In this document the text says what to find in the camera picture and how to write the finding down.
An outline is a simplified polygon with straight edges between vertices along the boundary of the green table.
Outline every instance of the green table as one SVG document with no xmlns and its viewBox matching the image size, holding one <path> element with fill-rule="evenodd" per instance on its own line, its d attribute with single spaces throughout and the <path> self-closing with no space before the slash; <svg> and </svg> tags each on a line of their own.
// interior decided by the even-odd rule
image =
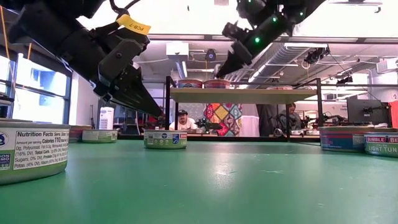
<svg viewBox="0 0 398 224">
<path fill-rule="evenodd" d="M 0 187 L 0 223 L 396 224 L 397 171 L 305 144 L 70 144 L 66 172 Z"/>
</svg>

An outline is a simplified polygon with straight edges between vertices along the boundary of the yellow label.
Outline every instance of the yellow label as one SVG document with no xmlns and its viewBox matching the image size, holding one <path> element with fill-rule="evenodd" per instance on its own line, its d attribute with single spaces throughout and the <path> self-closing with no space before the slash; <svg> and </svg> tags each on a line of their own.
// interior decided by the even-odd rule
<svg viewBox="0 0 398 224">
<path fill-rule="evenodd" d="M 148 35 L 150 30 L 150 26 L 141 24 L 134 19 L 131 19 L 131 17 L 126 14 L 117 19 L 116 22 L 119 25 L 123 25 L 125 28 L 138 34 Z"/>
</svg>

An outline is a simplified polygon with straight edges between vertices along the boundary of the colorful quilt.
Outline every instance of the colorful quilt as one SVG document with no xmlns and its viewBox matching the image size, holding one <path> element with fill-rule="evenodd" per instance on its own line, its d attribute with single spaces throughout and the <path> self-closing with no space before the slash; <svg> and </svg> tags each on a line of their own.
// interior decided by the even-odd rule
<svg viewBox="0 0 398 224">
<path fill-rule="evenodd" d="M 212 123 L 219 123 L 223 129 L 217 130 L 219 136 L 236 137 L 242 126 L 242 104 L 209 103 L 205 117 Z"/>
</svg>

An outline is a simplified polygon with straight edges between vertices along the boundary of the monitor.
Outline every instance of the monitor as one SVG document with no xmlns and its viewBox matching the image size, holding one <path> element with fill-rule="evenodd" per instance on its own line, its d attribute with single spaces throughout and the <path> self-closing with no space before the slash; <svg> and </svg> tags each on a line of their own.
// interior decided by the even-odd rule
<svg viewBox="0 0 398 224">
<path fill-rule="evenodd" d="M 388 103 L 380 100 L 347 99 L 348 122 L 370 123 L 377 125 L 387 123 L 391 127 L 391 113 Z"/>
</svg>

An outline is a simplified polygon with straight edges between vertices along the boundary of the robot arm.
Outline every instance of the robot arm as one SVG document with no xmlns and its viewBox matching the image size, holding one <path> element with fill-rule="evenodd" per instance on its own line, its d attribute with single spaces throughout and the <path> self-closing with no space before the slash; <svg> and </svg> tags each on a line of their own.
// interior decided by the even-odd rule
<svg viewBox="0 0 398 224">
<path fill-rule="evenodd" d="M 10 43 L 34 40 L 56 56 L 71 71 L 93 86 L 104 101 L 159 117 L 162 110 L 142 84 L 141 69 L 132 62 L 149 44 L 145 27 L 122 29 L 120 20 L 128 19 L 128 8 L 118 8 L 116 22 L 88 31 L 76 18 L 92 18 L 104 0 L 0 0 L 0 5 L 19 14 L 9 29 Z M 324 0 L 237 0 L 238 12 L 252 25 L 243 30 L 226 24 L 223 35 L 234 40 L 233 52 L 217 73 L 218 78 L 239 70 L 263 51 L 278 36 L 291 34 Z"/>
<path fill-rule="evenodd" d="M 142 84 L 141 69 L 132 62 L 150 42 L 146 33 L 140 32 L 145 27 L 137 32 L 119 29 L 129 16 L 127 9 L 117 8 L 113 1 L 114 11 L 119 13 L 116 22 L 87 30 L 76 20 L 79 16 L 93 17 L 103 2 L 0 0 L 0 5 L 19 14 L 8 32 L 10 43 L 31 42 L 31 38 L 88 80 L 104 101 L 160 116 L 162 110 Z"/>
<path fill-rule="evenodd" d="M 223 78 L 243 65 L 250 65 L 281 34 L 292 35 L 301 23 L 325 0 L 237 0 L 239 15 L 247 19 L 252 30 L 227 23 L 223 35 L 234 40 L 228 59 L 216 76 Z"/>
</svg>

